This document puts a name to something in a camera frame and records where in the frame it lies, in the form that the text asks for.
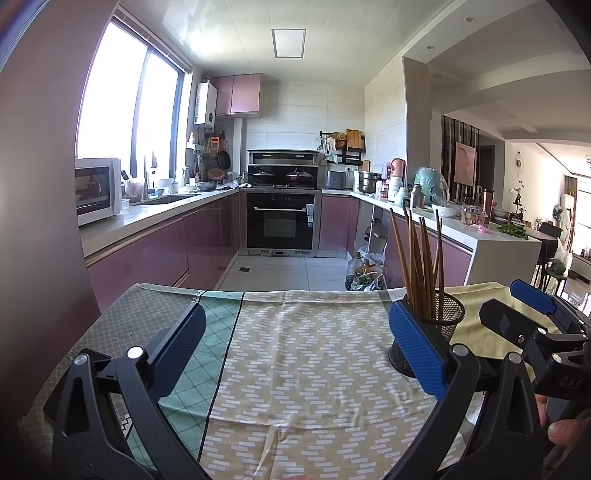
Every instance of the human hand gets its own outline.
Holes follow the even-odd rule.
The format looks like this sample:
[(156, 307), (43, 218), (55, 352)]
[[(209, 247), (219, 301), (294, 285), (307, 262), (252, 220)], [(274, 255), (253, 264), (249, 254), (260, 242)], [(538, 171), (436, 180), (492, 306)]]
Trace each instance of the human hand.
[[(540, 416), (540, 425), (544, 427), (548, 422), (548, 415), (546, 415), (548, 397), (539, 395), (535, 400), (538, 407), (538, 415)], [(572, 448), (583, 434), (589, 424), (589, 420), (591, 419), (560, 420), (554, 422), (548, 428), (548, 438), (556, 445)]]

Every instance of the screw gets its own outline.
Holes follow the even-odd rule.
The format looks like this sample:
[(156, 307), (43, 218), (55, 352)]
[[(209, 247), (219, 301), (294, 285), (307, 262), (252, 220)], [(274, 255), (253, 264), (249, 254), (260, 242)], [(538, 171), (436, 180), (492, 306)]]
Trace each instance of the screw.
[(127, 356), (131, 359), (139, 358), (144, 354), (144, 349), (140, 346), (133, 346), (127, 350)]
[(521, 363), (521, 355), (516, 352), (511, 352), (509, 354), (509, 362), (512, 362), (516, 365)]
[(81, 354), (78, 355), (75, 359), (74, 359), (74, 363), (76, 365), (84, 365), (86, 363), (86, 361), (88, 360), (88, 357), (85, 354)]
[(452, 352), (454, 353), (454, 355), (457, 356), (466, 356), (470, 352), (470, 350), (468, 350), (468, 347), (466, 345), (457, 343), (452, 347)]

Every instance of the oven window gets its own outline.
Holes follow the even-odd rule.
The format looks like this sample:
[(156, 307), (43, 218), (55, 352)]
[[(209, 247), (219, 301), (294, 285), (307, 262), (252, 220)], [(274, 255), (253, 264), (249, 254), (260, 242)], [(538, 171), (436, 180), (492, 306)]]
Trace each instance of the oven window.
[(78, 215), (111, 207), (109, 170), (109, 167), (75, 169)]
[(263, 235), (266, 237), (294, 238), (297, 219), (294, 214), (265, 212)]

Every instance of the oven handle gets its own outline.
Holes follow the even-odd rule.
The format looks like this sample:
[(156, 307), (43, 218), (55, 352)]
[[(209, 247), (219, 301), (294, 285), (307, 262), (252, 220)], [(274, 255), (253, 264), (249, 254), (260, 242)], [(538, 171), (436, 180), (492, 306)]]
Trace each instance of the oven handle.
[(307, 212), (305, 208), (259, 208), (255, 207), (257, 212)]

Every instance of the water heater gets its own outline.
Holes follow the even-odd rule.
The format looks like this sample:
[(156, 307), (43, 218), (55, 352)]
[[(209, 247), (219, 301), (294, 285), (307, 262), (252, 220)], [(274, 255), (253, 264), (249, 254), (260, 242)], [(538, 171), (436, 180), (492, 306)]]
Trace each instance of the water heater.
[(217, 89), (209, 82), (197, 85), (195, 125), (214, 128), (216, 122)]

